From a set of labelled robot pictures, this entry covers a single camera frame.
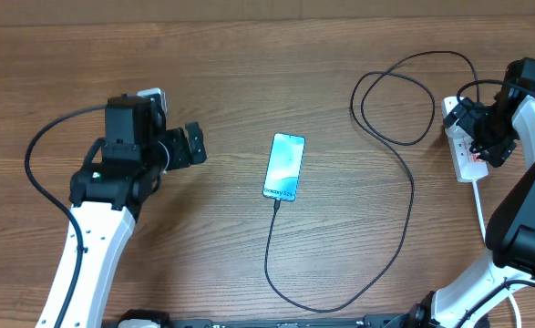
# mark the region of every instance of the wall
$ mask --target wall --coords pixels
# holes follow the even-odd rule
[[[0,26],[429,15],[535,15],[535,0],[0,1]]]

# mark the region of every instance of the power strip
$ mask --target power strip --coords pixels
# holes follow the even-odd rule
[[[441,112],[446,117],[458,105],[456,97],[447,97],[441,103]],[[471,182],[488,176],[488,164],[478,159],[478,154],[469,151],[472,138],[457,124],[446,128],[449,150],[459,182]]]

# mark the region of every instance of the wooden table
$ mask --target wooden table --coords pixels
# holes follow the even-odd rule
[[[471,80],[465,62],[423,56],[398,70],[433,91],[436,121],[422,142],[397,147],[416,179],[406,243],[353,305],[314,314],[272,292],[262,266],[273,202],[261,189],[273,133],[305,136],[297,201],[282,204],[275,224],[271,275],[306,305],[352,297],[394,253],[410,186],[395,157],[350,119],[350,93],[364,73],[436,49],[460,51],[480,77],[501,79],[510,61],[535,58],[535,16],[0,28],[0,326],[37,320],[67,228],[26,179],[29,140],[59,115],[150,87],[168,93],[169,128],[201,123],[209,160],[172,171],[148,199],[107,319],[130,308],[213,320],[406,312],[483,248],[471,187],[456,182],[439,124],[441,99]],[[497,89],[483,87],[483,98]],[[430,118],[425,92],[398,79],[379,83],[367,101],[370,121],[393,138],[416,138]],[[33,171],[61,200],[103,126],[101,113],[71,119],[35,149]],[[479,183],[485,217],[524,169],[517,151]],[[525,326],[535,327],[535,291],[517,300]],[[512,326],[509,305],[491,319]]]

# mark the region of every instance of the robotic arm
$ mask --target robotic arm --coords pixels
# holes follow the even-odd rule
[[[99,327],[113,276],[139,212],[161,183],[160,173],[206,160],[198,123],[166,130],[166,98],[158,88],[108,100],[105,137],[89,150],[70,183],[71,213],[83,232],[84,254],[77,287],[62,327]],[[93,158],[101,150],[102,160]],[[46,306],[36,327],[54,327],[75,272],[77,238],[69,224],[67,242]]]
[[[396,326],[471,328],[510,294],[535,282],[535,60],[510,63],[497,102],[484,107],[469,100],[444,119],[446,128],[460,127],[473,138],[471,151],[498,167],[522,140],[526,174],[490,218],[487,249],[449,286],[431,292]]]

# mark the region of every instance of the phone screen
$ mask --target phone screen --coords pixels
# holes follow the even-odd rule
[[[263,186],[263,196],[279,200],[295,200],[304,146],[304,137],[275,134]]]

